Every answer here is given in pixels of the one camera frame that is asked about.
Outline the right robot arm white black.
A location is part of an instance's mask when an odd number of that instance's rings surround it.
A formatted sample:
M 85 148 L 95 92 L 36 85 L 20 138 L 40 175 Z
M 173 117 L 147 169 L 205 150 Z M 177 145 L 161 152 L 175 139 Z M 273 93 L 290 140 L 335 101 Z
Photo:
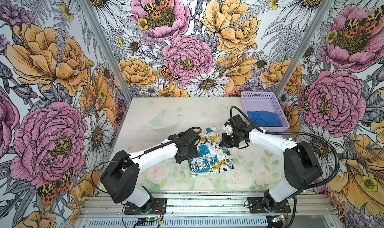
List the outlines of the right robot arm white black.
M 284 177 L 264 193 L 263 208 L 268 213 L 288 198 L 293 198 L 323 175 L 323 170 L 313 148 L 306 142 L 294 142 L 268 132 L 256 125 L 246 124 L 241 116 L 236 115 L 224 124 L 224 133 L 220 146 L 241 149 L 240 143 L 263 147 L 267 151 L 283 158 Z

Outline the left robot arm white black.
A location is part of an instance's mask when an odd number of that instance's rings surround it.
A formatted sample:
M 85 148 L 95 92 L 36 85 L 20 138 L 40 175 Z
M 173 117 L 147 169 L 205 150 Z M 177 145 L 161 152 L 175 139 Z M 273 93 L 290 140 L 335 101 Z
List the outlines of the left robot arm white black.
M 181 164 L 197 158 L 201 131 L 200 127 L 192 127 L 140 152 L 119 151 L 107 162 L 100 177 L 101 184 L 114 203 L 129 205 L 141 214 L 149 213 L 156 205 L 148 189 L 137 185 L 139 175 L 168 159 Z

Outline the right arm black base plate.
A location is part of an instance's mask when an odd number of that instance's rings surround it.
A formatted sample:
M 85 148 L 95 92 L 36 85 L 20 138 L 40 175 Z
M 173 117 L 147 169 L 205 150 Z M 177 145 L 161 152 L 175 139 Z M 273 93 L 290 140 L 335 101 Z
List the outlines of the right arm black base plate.
M 268 197 L 248 197 L 244 206 L 249 209 L 251 214 L 289 214 L 292 212 L 287 199 L 276 203 Z

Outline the blue cloth garment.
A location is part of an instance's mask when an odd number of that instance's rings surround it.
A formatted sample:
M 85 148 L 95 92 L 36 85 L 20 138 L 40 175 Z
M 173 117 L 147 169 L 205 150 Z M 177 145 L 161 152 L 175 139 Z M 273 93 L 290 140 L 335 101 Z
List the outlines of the blue cloth garment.
M 253 124 L 261 127 L 282 127 L 283 124 L 279 116 L 268 111 L 247 111 L 248 118 Z

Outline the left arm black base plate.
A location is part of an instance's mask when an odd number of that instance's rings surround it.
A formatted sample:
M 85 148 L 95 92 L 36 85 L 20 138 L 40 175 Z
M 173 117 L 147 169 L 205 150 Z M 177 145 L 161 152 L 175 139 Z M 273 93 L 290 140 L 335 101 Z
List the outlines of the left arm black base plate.
M 167 210 L 167 198 L 150 198 L 141 208 L 128 203 L 124 208 L 124 215 L 165 215 Z

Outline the white teal yellow printed garment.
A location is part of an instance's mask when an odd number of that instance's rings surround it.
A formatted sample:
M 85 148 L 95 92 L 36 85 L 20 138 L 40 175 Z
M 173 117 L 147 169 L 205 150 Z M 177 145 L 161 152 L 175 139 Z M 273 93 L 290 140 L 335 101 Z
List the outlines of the white teal yellow printed garment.
M 229 149 L 221 147 L 222 137 L 217 127 L 205 128 L 197 145 L 198 157 L 189 160 L 193 176 L 219 174 L 234 168 Z

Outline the lavender plastic laundry basket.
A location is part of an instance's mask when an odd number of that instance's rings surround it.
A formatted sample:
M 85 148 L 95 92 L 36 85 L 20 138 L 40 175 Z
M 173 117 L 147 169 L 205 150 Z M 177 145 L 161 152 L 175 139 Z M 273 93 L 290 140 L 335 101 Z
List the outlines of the lavender plastic laundry basket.
M 247 111 L 268 111 L 279 116 L 282 127 L 262 127 L 271 132 L 285 132 L 289 127 L 289 122 L 280 106 L 277 97 L 273 92 L 242 92 L 242 110 L 247 115 Z

